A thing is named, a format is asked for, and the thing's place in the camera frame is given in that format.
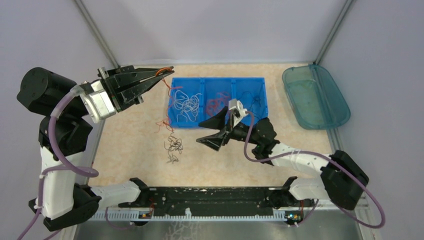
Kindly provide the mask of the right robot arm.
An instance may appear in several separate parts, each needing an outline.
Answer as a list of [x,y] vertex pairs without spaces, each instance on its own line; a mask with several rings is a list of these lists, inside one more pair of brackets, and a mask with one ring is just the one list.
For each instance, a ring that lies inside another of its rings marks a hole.
[[276,139],[277,133],[267,117],[249,126],[239,122],[224,107],[217,115],[198,125],[218,131],[196,140],[215,151],[219,151],[229,140],[253,144],[253,162],[292,168],[310,175],[311,178],[293,176],[285,182],[281,199],[287,206],[295,206],[305,199],[323,199],[352,211],[364,192],[363,188],[369,183],[369,177],[345,151],[323,154],[281,143]]

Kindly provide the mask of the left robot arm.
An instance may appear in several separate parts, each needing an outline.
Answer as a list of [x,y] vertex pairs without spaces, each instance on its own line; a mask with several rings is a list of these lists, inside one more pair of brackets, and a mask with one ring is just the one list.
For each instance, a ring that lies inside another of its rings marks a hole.
[[149,203],[148,187],[136,177],[104,187],[76,182],[78,175],[99,175],[97,170],[80,164],[93,129],[84,117],[99,123],[141,104],[143,94],[173,73],[173,66],[99,68],[98,79],[80,84],[42,67],[24,75],[17,100],[30,112],[43,116],[38,134],[38,195],[28,204],[35,217],[43,216],[50,232],[84,223],[100,209],[144,207]]

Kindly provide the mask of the blue three-compartment bin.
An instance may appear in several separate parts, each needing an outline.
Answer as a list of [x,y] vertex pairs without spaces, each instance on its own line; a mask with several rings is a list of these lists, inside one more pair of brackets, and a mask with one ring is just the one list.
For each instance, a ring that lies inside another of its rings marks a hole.
[[198,128],[219,113],[231,99],[241,101],[258,122],[268,116],[263,77],[174,77],[167,116],[172,128]]

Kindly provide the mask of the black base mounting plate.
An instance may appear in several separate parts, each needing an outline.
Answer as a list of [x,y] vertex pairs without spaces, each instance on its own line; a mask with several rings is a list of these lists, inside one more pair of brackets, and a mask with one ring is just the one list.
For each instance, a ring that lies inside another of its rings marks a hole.
[[118,206],[151,208],[155,217],[183,216],[186,209],[194,217],[262,217],[280,208],[314,204],[312,199],[296,200],[282,187],[147,187],[135,201]]

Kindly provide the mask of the teal transparent plastic lid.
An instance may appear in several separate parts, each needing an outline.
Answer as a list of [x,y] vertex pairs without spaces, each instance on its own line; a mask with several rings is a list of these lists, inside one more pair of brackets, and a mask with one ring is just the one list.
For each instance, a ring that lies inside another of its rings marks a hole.
[[350,108],[327,69],[309,64],[282,74],[287,99],[297,123],[306,130],[338,128],[351,117]]

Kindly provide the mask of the aluminium front rail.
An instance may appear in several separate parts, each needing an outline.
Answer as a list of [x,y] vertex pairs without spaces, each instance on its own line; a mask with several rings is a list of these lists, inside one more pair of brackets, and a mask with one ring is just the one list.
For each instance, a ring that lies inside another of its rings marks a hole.
[[350,190],[294,183],[278,187],[153,187],[132,178],[121,185],[75,185],[74,206],[65,218],[80,224],[99,210],[117,206],[145,208],[136,221],[279,219],[293,224],[303,219],[301,207],[329,200],[351,211],[362,193],[359,187]]

